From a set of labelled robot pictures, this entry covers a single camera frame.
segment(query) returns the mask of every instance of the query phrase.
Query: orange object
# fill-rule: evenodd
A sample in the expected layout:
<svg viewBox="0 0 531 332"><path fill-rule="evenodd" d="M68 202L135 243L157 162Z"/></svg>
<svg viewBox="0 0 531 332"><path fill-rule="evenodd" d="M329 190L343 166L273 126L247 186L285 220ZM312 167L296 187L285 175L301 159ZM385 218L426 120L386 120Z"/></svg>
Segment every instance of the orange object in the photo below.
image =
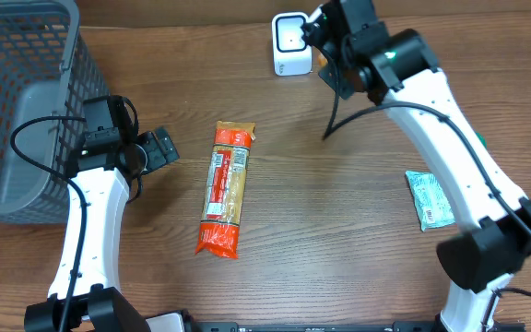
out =
<svg viewBox="0 0 531 332"><path fill-rule="evenodd" d="M255 139L254 129L254 123L217 122L195 248L197 254L206 249L220 257L237 258L247 160Z"/></svg>

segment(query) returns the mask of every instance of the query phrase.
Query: plastic bin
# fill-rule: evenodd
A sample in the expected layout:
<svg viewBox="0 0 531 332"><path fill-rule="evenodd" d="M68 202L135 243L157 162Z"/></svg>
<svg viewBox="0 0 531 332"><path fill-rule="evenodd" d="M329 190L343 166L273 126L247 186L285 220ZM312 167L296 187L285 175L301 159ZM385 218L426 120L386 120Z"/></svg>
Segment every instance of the plastic bin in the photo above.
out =
<svg viewBox="0 0 531 332"><path fill-rule="evenodd" d="M79 34L73 1L0 0L0 221L66 222L66 183L20 159L9 137L30 119L82 116L83 100L109 93ZM35 124L18 135L18 147L64 172L83 130L73 121Z"/></svg>

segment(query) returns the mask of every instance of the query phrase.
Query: red plastic snack bag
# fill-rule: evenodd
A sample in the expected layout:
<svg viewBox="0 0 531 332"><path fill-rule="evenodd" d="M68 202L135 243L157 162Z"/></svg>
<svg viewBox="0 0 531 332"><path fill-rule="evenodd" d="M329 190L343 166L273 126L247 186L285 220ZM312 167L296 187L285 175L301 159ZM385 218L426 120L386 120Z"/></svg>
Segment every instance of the red plastic snack bag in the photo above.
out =
<svg viewBox="0 0 531 332"><path fill-rule="evenodd" d="M247 160L255 140L254 130L254 123L217 122L197 254L206 249L220 257L237 259Z"/></svg>

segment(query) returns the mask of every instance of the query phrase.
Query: wooden tabletop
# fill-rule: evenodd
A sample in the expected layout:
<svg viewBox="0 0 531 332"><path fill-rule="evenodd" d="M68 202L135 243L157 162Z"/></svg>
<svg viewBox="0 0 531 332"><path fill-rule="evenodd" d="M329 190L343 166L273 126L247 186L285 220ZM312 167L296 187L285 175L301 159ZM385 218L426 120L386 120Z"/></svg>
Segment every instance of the wooden tabletop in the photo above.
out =
<svg viewBox="0 0 531 332"><path fill-rule="evenodd" d="M531 196L531 13L387 24L424 34L491 155ZM141 129L166 125L182 156L146 177L124 213L122 290L141 314L371 324L440 312L449 279L435 246L456 228L422 233L404 176L427 167L381 113L322 142L333 93L315 73L274 75L268 24L82 34ZM342 101L339 117L369 105ZM257 123L236 261L194 255L217 120ZM0 224L0 331L22 330L26 306L46 299L64 235ZM531 258L513 285L531 291ZM531 330L531 299L505 296L496 318Z"/></svg>

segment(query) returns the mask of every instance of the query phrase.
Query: teal package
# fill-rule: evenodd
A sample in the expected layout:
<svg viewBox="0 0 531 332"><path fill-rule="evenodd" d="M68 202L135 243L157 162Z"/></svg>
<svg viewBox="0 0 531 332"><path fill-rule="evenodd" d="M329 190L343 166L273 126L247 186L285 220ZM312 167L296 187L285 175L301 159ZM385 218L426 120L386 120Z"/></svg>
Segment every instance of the teal package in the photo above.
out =
<svg viewBox="0 0 531 332"><path fill-rule="evenodd" d="M421 231L455 223L450 203L433 174L406 171L405 176L415 200Z"/></svg>

